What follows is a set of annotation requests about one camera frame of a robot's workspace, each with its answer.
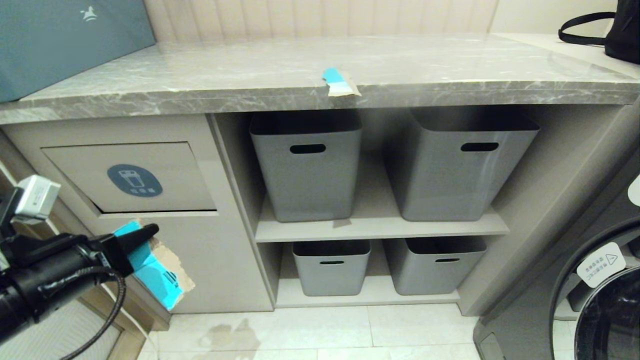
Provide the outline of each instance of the bag strap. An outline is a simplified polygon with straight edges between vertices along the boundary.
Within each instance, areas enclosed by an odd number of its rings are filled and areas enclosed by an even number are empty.
[[[590,13],[583,16],[578,16],[573,18],[567,22],[565,22],[560,30],[558,30],[558,37],[560,40],[564,42],[568,42],[570,44],[580,44],[580,45],[604,45],[604,38],[597,37],[582,37],[580,35],[567,34],[564,30],[581,24],[586,24],[587,22],[592,22],[596,20],[602,19],[613,19],[616,16],[614,12],[602,12],[602,13]]]

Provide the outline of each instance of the white tile floor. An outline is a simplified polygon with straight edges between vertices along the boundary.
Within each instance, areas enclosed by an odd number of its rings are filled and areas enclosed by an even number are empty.
[[[160,360],[479,360],[477,318],[456,304],[308,307],[175,315],[153,332]],[[573,359],[575,322],[554,322],[556,359]],[[156,360],[145,344],[138,360]]]

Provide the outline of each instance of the washing machine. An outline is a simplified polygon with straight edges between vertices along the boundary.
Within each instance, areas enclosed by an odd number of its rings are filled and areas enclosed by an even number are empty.
[[[616,168],[480,317],[483,360],[640,359],[638,149]]]

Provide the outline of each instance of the white shelf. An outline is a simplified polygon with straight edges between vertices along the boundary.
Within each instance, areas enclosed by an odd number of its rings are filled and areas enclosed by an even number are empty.
[[[443,304],[457,302],[459,299],[460,296],[457,291],[442,295],[404,296],[398,294],[391,279],[382,243],[373,241],[367,276],[362,285],[362,291],[354,296],[306,296],[302,292],[302,285],[291,254],[291,247],[289,245],[285,246],[276,307]]]
[[[354,210],[344,220],[289,222],[275,219],[268,197],[255,233],[259,243],[347,240],[421,236],[501,235],[509,228],[492,208],[473,222],[411,222],[400,216],[381,160],[363,156],[359,166]]]

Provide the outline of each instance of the beige wall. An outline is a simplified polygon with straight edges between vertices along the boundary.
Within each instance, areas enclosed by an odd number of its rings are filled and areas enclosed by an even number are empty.
[[[614,12],[618,0],[499,0],[492,33],[550,33],[569,19],[595,12]],[[577,26],[571,33],[603,36],[609,20]]]
[[[556,33],[617,0],[144,0],[158,41],[478,32]],[[572,30],[600,36],[601,20]]]
[[[145,0],[158,41],[486,32],[498,0]]]

